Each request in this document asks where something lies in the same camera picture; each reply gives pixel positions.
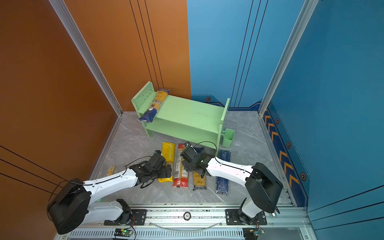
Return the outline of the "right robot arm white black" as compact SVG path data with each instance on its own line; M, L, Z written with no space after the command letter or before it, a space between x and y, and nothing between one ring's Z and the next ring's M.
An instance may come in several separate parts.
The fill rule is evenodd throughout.
M196 172L201 177L220 177L247 189L249 198L244 199L239 210L240 222L254 225L261 213L279 213L277 203L283 190L281 181L262 163L254 166L238 165L219 159L215 155L198 152L190 142L184 143L180 153L187 172Z

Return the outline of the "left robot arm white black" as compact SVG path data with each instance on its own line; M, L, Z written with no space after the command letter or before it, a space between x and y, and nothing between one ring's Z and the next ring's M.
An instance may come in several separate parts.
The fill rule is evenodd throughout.
M123 199L100 202L120 190L140 186L142 189L167 174L166 159L161 151L139 158L140 163L104 178L88 181L72 179L47 206L47 214L57 233L67 234L82 224L104 222L108 225L130 225L132 209Z

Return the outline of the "blue and yellow spaghetti bag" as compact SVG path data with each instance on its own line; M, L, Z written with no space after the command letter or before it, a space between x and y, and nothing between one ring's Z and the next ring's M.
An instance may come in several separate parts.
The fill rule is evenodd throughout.
M142 123L152 123L158 114L162 104L166 100L170 90L159 89L156 92L156 95L150 104L148 110L139 118L139 121Z

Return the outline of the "red spaghetti bag white label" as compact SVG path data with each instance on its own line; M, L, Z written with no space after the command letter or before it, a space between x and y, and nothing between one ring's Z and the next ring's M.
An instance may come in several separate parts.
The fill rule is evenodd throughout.
M183 150L185 150L185 146L183 144L179 144L176 154L177 159L174 164L174 188L188 188L189 186L189 173L183 166L184 159L181 156Z

